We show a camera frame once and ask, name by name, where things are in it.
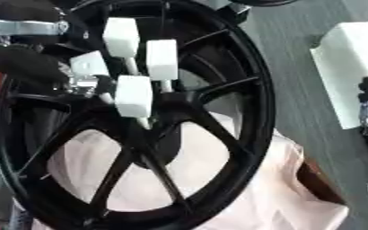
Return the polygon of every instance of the white cloth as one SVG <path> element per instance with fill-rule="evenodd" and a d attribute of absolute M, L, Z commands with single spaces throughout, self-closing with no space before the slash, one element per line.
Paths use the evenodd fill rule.
<path fill-rule="evenodd" d="M 233 133 L 232 119 L 214 116 Z M 68 142 L 49 162 L 53 177 L 89 202 L 120 146 L 97 131 L 85 131 Z M 182 148 L 168 165 L 173 180 L 187 197 L 206 185 L 228 159 L 225 146 L 199 126 L 182 125 Z M 348 208 L 318 200 L 296 179 L 302 149 L 275 133 L 267 156 L 247 189 L 199 230 L 333 230 Z M 140 211 L 171 203 L 151 171 L 130 166 L 112 191 L 108 208 Z M 44 229 L 36 223 L 34 229 Z"/>

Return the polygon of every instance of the wheel spoke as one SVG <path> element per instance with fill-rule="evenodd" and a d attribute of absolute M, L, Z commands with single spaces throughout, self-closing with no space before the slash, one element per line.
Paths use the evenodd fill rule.
<path fill-rule="evenodd" d="M 192 108 L 191 116 L 193 118 L 193 122 L 219 138 L 226 145 L 233 157 L 253 155 L 252 152 L 244 148 L 241 143 L 202 105 L 194 106 Z"/>
<path fill-rule="evenodd" d="M 220 37 L 227 34 L 227 32 L 229 32 L 229 30 L 224 28 L 222 30 L 208 33 L 207 35 L 184 43 L 181 47 L 179 47 L 179 62 L 182 61 L 194 49 L 200 49 L 206 44 L 213 42 L 214 40 L 219 40 Z"/>
<path fill-rule="evenodd" d="M 35 165 L 42 165 L 66 142 L 75 135 L 87 129 L 84 127 L 88 120 L 87 113 L 79 116 L 68 117 L 58 128 L 53 132 L 51 137 L 33 154 L 28 162 L 18 171 L 18 175 L 24 175 L 29 169 Z"/>
<path fill-rule="evenodd" d="M 199 94 L 199 100 L 206 104 L 229 93 L 249 92 L 250 86 L 255 84 L 258 80 L 259 78 L 257 76 L 251 76 L 235 82 L 213 84 L 197 89 L 197 93 Z"/>
<path fill-rule="evenodd" d="M 133 160 L 134 157 L 131 151 L 127 150 L 127 148 L 123 148 L 109 168 L 109 171 L 106 173 L 106 176 L 101 182 L 101 186 L 96 190 L 91 201 L 92 206 L 95 206 L 98 210 L 106 209 L 107 200 L 111 191 L 124 172 L 133 163 Z"/>
<path fill-rule="evenodd" d="M 85 98 L 78 96 L 48 96 L 29 93 L 12 93 L 8 100 L 15 106 L 29 108 L 45 108 L 62 112 L 70 112 L 73 105 L 85 102 Z"/>
<path fill-rule="evenodd" d="M 169 195 L 173 200 L 173 204 L 180 205 L 185 208 L 186 211 L 191 212 L 191 206 L 185 200 L 176 183 L 170 177 L 169 172 L 162 161 L 157 157 L 157 153 L 150 148 L 148 150 L 144 150 L 144 152 L 141 152 L 140 154 L 143 161 L 146 163 L 146 166 L 152 170 L 152 172 L 161 181 L 164 188 L 169 192 Z"/>
<path fill-rule="evenodd" d="M 181 194 L 176 183 L 164 166 L 164 163 L 154 150 L 155 144 L 159 141 L 159 135 L 154 134 L 152 131 L 144 130 L 136 121 L 131 122 L 129 127 L 127 143 L 130 147 L 135 149 L 136 156 L 141 157 L 146 166 L 156 175 L 171 196 L 173 205 L 184 208 L 186 212 L 191 212 L 191 206 Z"/>

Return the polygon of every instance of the white box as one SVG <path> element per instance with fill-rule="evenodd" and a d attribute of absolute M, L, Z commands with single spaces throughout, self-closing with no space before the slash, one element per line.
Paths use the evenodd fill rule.
<path fill-rule="evenodd" d="M 149 118 L 152 113 L 153 91 L 148 76 L 118 77 L 115 103 L 121 116 Z"/>
<path fill-rule="evenodd" d="M 106 62 L 99 51 L 72 57 L 70 65 L 75 75 L 110 75 Z"/>
<path fill-rule="evenodd" d="M 358 85 L 368 76 L 368 22 L 342 22 L 311 50 L 343 129 L 360 126 Z"/>
<path fill-rule="evenodd" d="M 109 18 L 103 40 L 113 57 L 134 58 L 139 46 L 139 32 L 133 18 Z"/>
<path fill-rule="evenodd" d="M 176 40 L 148 40 L 146 65 L 153 81 L 177 80 L 179 63 Z"/>

